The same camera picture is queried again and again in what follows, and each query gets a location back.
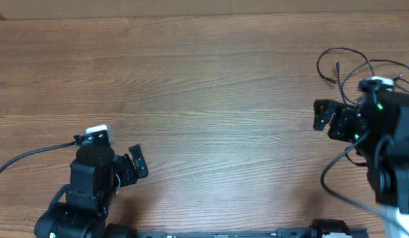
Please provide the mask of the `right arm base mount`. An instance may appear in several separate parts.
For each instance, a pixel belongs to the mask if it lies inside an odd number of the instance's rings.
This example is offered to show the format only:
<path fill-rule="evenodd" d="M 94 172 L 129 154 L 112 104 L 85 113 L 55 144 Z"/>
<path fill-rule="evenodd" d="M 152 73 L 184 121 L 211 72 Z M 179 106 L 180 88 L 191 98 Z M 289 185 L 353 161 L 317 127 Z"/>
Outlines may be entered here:
<path fill-rule="evenodd" d="M 351 237 L 351 230 L 343 220 L 314 219 L 310 226 L 310 238 Z"/>

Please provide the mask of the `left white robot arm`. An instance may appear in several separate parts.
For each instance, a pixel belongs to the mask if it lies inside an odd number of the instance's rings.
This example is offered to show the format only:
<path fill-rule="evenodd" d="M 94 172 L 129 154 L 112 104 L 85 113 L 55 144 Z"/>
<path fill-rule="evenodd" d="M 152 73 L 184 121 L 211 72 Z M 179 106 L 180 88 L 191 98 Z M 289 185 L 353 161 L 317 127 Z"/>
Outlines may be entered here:
<path fill-rule="evenodd" d="M 107 223 L 119 188 L 148 176 L 140 145 L 128 150 L 129 154 L 116 155 L 107 145 L 80 147 L 70 165 L 70 183 L 59 189 L 36 222 L 36 237 L 137 237 L 134 228 Z"/>

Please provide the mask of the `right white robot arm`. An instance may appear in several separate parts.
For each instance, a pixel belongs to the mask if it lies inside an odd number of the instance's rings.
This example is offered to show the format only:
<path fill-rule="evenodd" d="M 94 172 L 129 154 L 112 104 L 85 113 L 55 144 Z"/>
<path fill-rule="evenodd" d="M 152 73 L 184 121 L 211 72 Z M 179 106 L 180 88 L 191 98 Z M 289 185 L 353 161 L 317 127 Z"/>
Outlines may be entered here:
<path fill-rule="evenodd" d="M 367 91 L 357 106 L 316 100 L 313 128 L 322 131 L 325 126 L 330 127 L 330 139 L 350 145 L 323 170 L 322 187 L 332 196 L 381 217 L 387 237 L 409 237 L 409 94 Z M 351 150 L 365 159 L 379 210 L 347 198 L 325 183 L 328 171 Z"/>

